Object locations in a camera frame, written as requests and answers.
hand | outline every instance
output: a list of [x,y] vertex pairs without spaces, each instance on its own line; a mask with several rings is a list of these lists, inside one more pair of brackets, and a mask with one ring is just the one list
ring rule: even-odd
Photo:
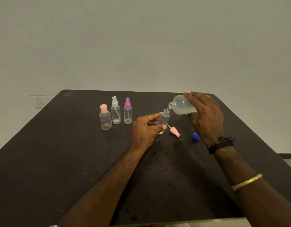
[[218,141],[223,134],[223,114],[218,103],[201,92],[184,92],[185,97],[196,108],[199,116],[188,114],[195,132],[207,146]]
[[156,126],[159,116],[160,112],[138,117],[133,122],[132,147],[146,151],[153,144],[155,136],[167,128],[166,125]]

beige wall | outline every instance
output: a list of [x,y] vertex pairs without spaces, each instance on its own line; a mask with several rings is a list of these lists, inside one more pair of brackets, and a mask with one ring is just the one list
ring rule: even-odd
[[0,0],[0,148],[62,89],[214,93],[291,153],[291,0]]

bottle with clear liquid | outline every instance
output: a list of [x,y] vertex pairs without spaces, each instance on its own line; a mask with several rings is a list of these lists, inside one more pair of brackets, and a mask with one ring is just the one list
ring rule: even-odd
[[118,101],[116,96],[112,97],[112,107],[111,107],[111,114],[112,114],[112,121],[113,124],[118,124],[121,122],[121,117],[120,117],[120,107],[118,106]]
[[175,96],[173,101],[169,103],[169,108],[173,109],[178,115],[197,112],[196,108],[194,108],[184,95]]
[[126,124],[132,122],[132,107],[130,103],[130,98],[125,98],[125,106],[123,108],[123,120]]
[[156,124],[156,126],[162,125],[162,124],[166,125],[170,118],[169,113],[170,111],[168,109],[164,109],[158,118],[158,123]]
[[112,127],[112,119],[111,119],[111,114],[108,112],[108,106],[106,104],[100,105],[100,123],[101,123],[101,128],[104,130],[109,130]]

gold bracelet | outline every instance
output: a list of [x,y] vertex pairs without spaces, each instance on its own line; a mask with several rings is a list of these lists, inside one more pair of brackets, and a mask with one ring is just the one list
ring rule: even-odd
[[245,182],[239,183],[239,184],[237,184],[235,186],[231,186],[232,187],[232,190],[233,191],[236,191],[236,190],[240,189],[241,187],[244,187],[247,184],[250,184],[250,183],[256,181],[257,179],[260,179],[261,177],[262,177],[262,174],[258,174],[255,177],[253,177],[253,178],[251,178],[249,180],[246,180]]

purple spray nozzle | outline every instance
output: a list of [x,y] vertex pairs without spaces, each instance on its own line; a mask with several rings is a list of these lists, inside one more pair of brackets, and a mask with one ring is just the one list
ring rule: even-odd
[[125,98],[125,108],[130,108],[130,107],[131,107],[130,98],[127,97]]

